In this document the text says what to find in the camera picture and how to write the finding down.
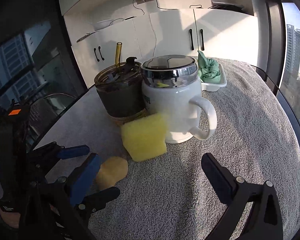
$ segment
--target white cable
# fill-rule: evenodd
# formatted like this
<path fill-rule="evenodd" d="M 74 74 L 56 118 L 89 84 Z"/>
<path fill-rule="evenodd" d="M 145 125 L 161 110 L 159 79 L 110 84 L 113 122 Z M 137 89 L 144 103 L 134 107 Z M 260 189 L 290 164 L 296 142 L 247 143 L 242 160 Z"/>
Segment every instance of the white cable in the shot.
<path fill-rule="evenodd" d="M 153 50 L 153 55 L 152 55 L 152 57 L 154 57 L 155 47 L 157 46 L 157 36 L 155 35 L 155 31 L 154 31 L 154 28 L 153 28 L 153 25 L 152 25 L 150 14 L 149 14 L 149 20 L 150 20 L 152 31 L 154 33 L 154 37 L 155 37 L 155 45 L 154 45 L 154 50 Z"/>

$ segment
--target cabinet handle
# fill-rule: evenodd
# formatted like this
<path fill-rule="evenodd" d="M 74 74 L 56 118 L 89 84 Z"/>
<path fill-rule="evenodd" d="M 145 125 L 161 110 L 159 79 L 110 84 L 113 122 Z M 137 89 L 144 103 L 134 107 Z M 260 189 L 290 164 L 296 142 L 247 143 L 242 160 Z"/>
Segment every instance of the cabinet handle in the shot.
<path fill-rule="evenodd" d="M 97 61 L 99 62 L 99 61 L 100 61 L 100 59 L 98 59 L 98 57 L 97 57 L 96 50 L 97 50 L 96 48 L 94 48 L 94 49 L 93 49 L 93 51 L 94 51 L 94 55 L 96 56 L 96 58 L 97 58 Z"/>
<path fill-rule="evenodd" d="M 201 34 L 201 50 L 204 51 L 203 29 L 200 30 L 200 34 Z"/>
<path fill-rule="evenodd" d="M 98 49 L 99 49 L 99 53 L 100 53 L 101 59 L 105 60 L 105 58 L 101 55 L 101 51 L 100 51 L 101 47 L 99 46 Z"/>
<path fill-rule="evenodd" d="M 192 39 L 192 29 L 189 30 L 189 33 L 190 33 L 190 37 L 191 37 L 191 50 L 194 50 L 193 39 Z"/>

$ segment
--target green cloth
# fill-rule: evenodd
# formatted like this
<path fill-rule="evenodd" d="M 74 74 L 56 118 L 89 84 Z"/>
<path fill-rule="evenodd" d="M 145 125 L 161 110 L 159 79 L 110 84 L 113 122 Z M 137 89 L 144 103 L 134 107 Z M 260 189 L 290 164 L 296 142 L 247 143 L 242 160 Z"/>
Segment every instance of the green cloth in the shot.
<path fill-rule="evenodd" d="M 205 83 L 219 84 L 221 77 L 219 63 L 212 58 L 206 58 L 202 51 L 198 50 L 198 52 L 198 75 L 201 81 Z"/>

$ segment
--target yellow sponge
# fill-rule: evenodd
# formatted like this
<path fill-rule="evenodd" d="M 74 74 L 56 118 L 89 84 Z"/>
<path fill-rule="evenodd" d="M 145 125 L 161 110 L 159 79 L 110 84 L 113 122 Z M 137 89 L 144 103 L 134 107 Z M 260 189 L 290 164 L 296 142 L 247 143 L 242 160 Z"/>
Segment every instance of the yellow sponge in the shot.
<path fill-rule="evenodd" d="M 166 153 L 166 132 L 167 124 L 161 114 L 152 114 L 121 126 L 123 146 L 135 162 Z"/>

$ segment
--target mug handle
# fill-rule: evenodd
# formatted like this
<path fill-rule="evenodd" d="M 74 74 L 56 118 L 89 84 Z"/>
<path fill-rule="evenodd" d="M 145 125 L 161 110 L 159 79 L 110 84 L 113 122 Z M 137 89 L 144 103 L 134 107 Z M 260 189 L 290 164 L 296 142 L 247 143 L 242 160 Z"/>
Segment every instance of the mug handle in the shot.
<path fill-rule="evenodd" d="M 189 100 L 189 103 L 199 106 L 204 111 L 207 116 L 209 126 L 208 132 L 199 129 L 199 127 L 192 127 L 190 128 L 189 133 L 199 140 L 209 139 L 217 128 L 217 114 L 213 105 L 209 100 L 203 98 L 201 95 L 194 96 Z"/>

